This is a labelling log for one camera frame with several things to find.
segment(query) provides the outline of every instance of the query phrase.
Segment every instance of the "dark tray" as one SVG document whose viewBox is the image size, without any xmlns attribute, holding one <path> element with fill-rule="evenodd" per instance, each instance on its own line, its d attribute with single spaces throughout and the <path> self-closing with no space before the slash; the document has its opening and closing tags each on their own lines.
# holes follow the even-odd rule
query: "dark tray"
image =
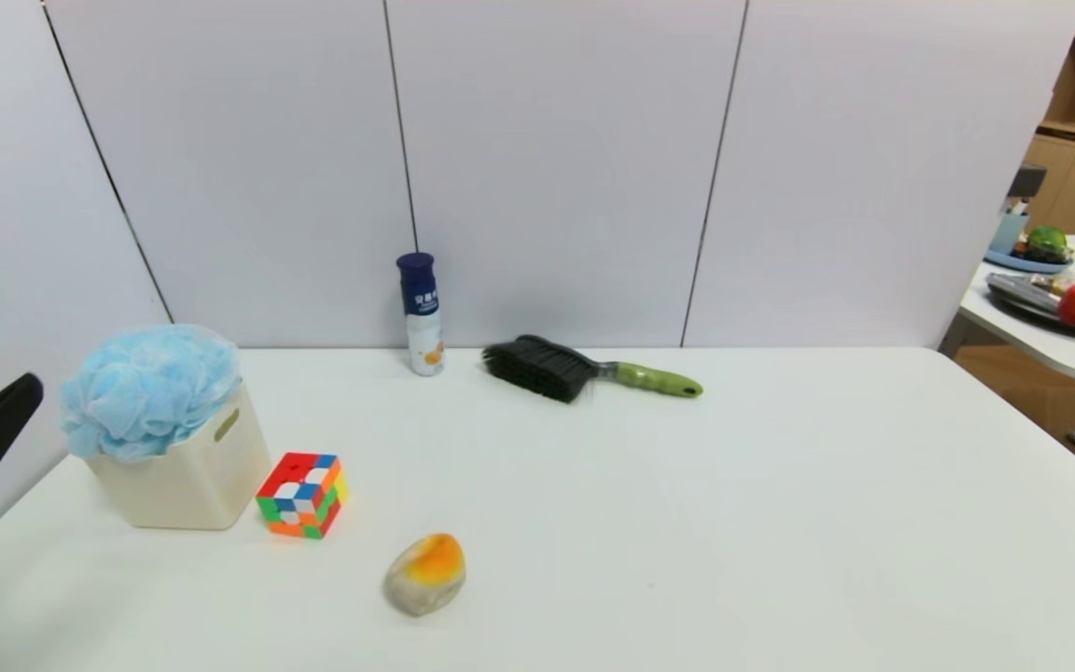
<svg viewBox="0 0 1075 672">
<path fill-rule="evenodd" d="M 1057 314 L 1059 299 L 1040 286 L 1020 276 L 1000 275 L 997 272 L 986 276 L 989 299 L 999 310 L 1016 318 L 1040 324 L 1041 327 L 1075 337 L 1075 324 L 1070 324 Z"/>
</svg>

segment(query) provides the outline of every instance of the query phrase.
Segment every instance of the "white wall panel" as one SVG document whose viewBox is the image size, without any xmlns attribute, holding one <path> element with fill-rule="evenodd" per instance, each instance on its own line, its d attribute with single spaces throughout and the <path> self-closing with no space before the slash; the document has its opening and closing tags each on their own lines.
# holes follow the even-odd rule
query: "white wall panel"
<svg viewBox="0 0 1075 672">
<path fill-rule="evenodd" d="M 687 345 L 931 345 L 1075 0 L 751 0 Z"/>
<path fill-rule="evenodd" d="M 677 345 L 743 0 L 388 0 L 453 344 Z"/>
<path fill-rule="evenodd" d="M 414 251 L 379 0 L 47 0 L 178 321 L 404 342 Z"/>
<path fill-rule="evenodd" d="M 106 337 L 162 321 L 42 5 L 0 0 L 0 390 L 25 371 L 46 384 L 0 462 L 0 515 L 64 455 L 60 383 Z"/>
</svg>

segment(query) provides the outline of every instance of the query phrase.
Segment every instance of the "green handle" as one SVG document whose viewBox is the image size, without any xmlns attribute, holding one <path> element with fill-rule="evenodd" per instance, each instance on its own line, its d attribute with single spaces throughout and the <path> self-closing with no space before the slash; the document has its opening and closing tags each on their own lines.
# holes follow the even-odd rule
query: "green handle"
<svg viewBox="0 0 1075 672">
<path fill-rule="evenodd" d="M 644 366 L 616 362 L 616 382 L 622 386 L 640 387 L 641 390 L 653 390 L 662 395 L 675 397 L 698 397 L 703 395 L 704 387 L 686 375 L 646 369 Z"/>
</svg>

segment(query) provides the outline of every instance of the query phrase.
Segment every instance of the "handle hole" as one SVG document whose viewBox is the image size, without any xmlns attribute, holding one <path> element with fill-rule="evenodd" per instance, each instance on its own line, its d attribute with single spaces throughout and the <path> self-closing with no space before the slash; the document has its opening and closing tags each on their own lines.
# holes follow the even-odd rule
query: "handle hole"
<svg viewBox="0 0 1075 672">
<path fill-rule="evenodd" d="M 218 426 L 218 430 L 214 433 L 214 443 L 218 443 L 227 435 L 227 431 L 230 431 L 231 427 L 234 427 L 235 420 L 239 420 L 239 409 L 235 409 L 234 413 L 230 414 L 230 417 L 223 420 L 223 425 Z"/>
</svg>

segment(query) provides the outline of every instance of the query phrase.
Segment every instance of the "blue bath sponge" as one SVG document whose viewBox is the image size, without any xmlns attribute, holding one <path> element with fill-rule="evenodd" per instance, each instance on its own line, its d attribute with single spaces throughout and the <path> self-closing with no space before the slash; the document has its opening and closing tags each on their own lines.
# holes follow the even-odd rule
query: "blue bath sponge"
<svg viewBox="0 0 1075 672">
<path fill-rule="evenodd" d="M 239 388 L 235 345 L 191 324 L 112 337 L 60 388 L 71 454 L 142 462 L 205 424 Z"/>
</svg>

